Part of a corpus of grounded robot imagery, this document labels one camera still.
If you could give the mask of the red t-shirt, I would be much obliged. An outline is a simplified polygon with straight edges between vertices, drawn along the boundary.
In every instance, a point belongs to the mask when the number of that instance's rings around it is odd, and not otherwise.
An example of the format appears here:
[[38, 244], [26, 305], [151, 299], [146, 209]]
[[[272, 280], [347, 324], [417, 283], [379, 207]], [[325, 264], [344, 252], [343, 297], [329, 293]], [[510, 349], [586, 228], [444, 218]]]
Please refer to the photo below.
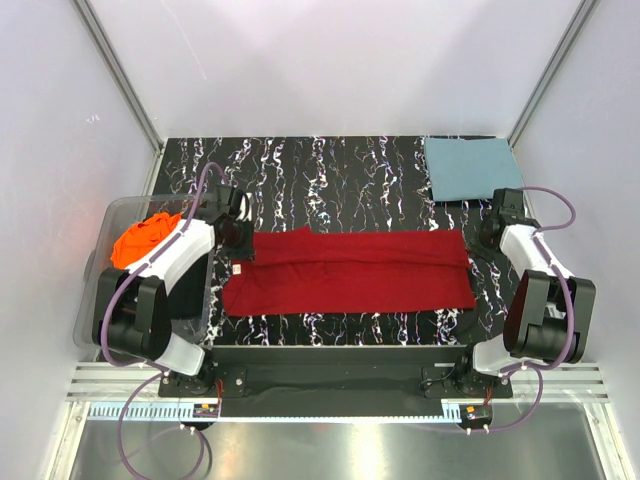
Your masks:
[[230, 316], [410, 313], [472, 309], [470, 261], [458, 230], [258, 232], [223, 287]]

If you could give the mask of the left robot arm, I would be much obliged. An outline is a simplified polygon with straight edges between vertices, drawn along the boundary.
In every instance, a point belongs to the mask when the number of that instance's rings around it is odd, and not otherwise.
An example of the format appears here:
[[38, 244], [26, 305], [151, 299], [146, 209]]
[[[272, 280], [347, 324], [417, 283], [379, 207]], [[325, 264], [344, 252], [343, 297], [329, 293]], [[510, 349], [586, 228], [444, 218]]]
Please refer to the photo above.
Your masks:
[[108, 362], [124, 355], [181, 374], [196, 396], [215, 386], [216, 372], [205, 365], [205, 350], [174, 331], [170, 296], [198, 262], [217, 249], [231, 258], [254, 255], [251, 197], [218, 185], [195, 197], [184, 214], [167, 215], [167, 235], [154, 234], [150, 249], [133, 260], [113, 260], [97, 280], [92, 340]]

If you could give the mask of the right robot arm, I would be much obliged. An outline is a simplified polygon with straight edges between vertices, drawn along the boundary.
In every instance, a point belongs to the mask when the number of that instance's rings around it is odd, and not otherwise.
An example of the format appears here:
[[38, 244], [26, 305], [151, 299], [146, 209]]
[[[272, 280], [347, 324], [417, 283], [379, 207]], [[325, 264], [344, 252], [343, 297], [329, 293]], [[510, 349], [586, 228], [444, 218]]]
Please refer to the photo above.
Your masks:
[[[541, 225], [529, 216], [526, 191], [550, 194], [569, 210], [561, 224]], [[594, 309], [596, 286], [579, 278], [558, 260], [544, 234], [570, 227], [576, 210], [563, 195], [545, 187], [500, 188], [491, 213], [482, 221], [481, 246], [507, 257], [519, 284], [497, 337], [466, 349], [454, 371], [454, 384], [476, 396], [491, 380], [520, 369], [552, 370], [583, 359]]]

